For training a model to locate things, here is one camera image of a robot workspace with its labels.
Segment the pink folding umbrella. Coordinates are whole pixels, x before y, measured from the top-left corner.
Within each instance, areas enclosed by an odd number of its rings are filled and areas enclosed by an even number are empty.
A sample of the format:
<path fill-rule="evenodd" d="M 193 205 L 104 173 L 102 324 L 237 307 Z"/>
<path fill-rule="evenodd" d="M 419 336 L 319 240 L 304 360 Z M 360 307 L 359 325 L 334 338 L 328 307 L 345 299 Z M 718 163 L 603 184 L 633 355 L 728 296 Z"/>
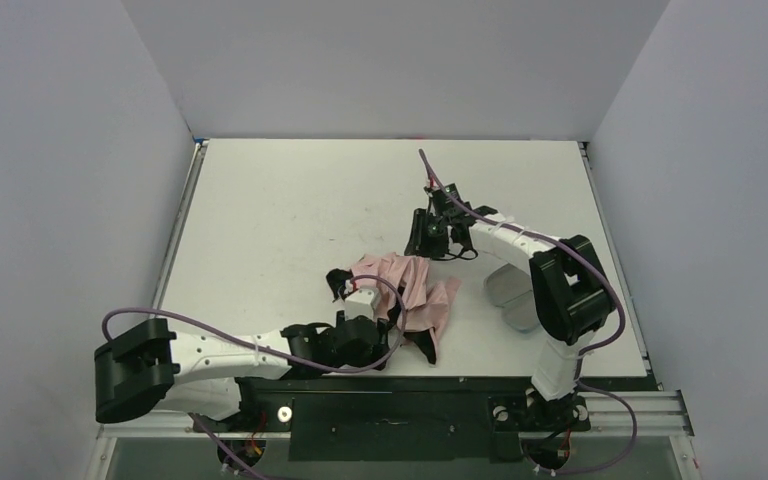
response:
<path fill-rule="evenodd" d="M 346 269 L 335 268 L 326 274 L 326 282 L 335 299 L 344 299 L 350 291 L 346 284 L 373 287 L 379 301 L 373 309 L 374 320 L 389 323 L 400 320 L 399 300 L 407 307 L 404 341 L 416 346 L 426 361 L 439 361 L 441 339 L 449 322 L 453 304 L 462 285 L 457 277 L 431 278 L 431 262 L 419 256 L 366 254 Z"/>

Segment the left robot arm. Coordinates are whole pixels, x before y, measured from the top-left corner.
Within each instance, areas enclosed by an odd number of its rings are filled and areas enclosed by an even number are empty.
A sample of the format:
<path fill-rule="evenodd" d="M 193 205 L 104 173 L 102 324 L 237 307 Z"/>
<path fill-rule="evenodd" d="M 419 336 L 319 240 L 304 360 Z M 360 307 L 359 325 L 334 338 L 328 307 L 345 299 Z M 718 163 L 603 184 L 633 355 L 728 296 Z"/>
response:
<path fill-rule="evenodd" d="M 105 342 L 93 355 L 95 419 L 136 420 L 153 410 L 195 413 L 218 422 L 245 407 L 242 381 L 310 380 L 385 368 L 406 332 L 402 308 L 386 320 L 351 318 L 335 324 L 293 324 L 235 336 L 184 315 L 146 309 L 148 319 L 119 335 L 109 330 L 121 310 L 102 320 Z"/>

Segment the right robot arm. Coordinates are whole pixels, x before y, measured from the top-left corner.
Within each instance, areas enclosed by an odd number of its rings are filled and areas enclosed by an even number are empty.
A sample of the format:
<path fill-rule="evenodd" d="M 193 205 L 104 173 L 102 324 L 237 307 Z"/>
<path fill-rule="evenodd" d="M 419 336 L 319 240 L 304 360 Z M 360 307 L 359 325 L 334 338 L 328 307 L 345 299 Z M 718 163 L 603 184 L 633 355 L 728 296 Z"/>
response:
<path fill-rule="evenodd" d="M 531 386 L 520 422 L 534 431 L 563 431 L 587 418 L 576 389 L 593 337 L 618 307 L 592 242 L 532 232 L 501 215 L 463 202 L 455 185 L 429 183 L 428 204 L 413 213 L 405 252 L 443 260 L 451 245 L 502 261 L 484 288 L 506 321 L 520 330 L 541 328 Z"/>

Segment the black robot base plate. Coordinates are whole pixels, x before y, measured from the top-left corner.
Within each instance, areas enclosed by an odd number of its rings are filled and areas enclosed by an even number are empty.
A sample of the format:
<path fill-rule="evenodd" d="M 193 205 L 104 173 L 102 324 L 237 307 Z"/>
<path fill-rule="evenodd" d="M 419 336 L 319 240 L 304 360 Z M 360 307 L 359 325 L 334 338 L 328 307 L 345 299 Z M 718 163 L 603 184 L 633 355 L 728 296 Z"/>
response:
<path fill-rule="evenodd" d="M 238 412 L 221 431 L 259 444 L 289 437 L 289 458 L 316 461 L 547 461 L 570 456 L 569 437 L 593 433 L 601 413 L 626 414 L 615 382 L 598 379 L 543 400 L 527 377 L 238 379 Z"/>

